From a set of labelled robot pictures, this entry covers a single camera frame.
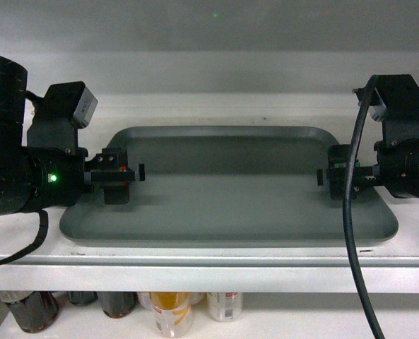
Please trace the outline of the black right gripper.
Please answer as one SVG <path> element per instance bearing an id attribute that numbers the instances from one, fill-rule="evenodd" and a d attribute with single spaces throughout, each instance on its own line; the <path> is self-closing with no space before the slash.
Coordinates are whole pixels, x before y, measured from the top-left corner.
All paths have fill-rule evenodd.
<path id="1" fill-rule="evenodd" d="M 328 149 L 328 168 L 316 171 L 317 183 L 329 183 L 330 197 L 343 200 L 349 145 L 332 145 Z M 419 138 L 404 140 L 388 146 L 384 141 L 374 145 L 379 166 L 379 180 L 382 186 L 395 198 L 419 198 Z M 355 200 L 365 189 L 373 184 L 375 176 L 372 166 L 361 166 L 355 161 L 352 179 L 351 198 Z"/>

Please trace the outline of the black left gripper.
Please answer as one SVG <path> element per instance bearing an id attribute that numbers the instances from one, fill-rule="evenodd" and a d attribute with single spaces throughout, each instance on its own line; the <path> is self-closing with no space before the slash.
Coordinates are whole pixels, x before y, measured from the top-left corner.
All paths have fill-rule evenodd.
<path id="1" fill-rule="evenodd" d="M 28 148 L 32 170 L 30 195 L 26 208 L 69 207 L 76 204 L 84 193 L 86 181 L 144 181 L 145 165 L 129 167 L 128 154 L 121 148 L 104 148 L 91 161 L 85 163 L 88 151 L 79 148 L 68 154 L 57 148 Z M 129 202 L 129 185 L 103 187 L 106 205 L 124 205 Z"/>

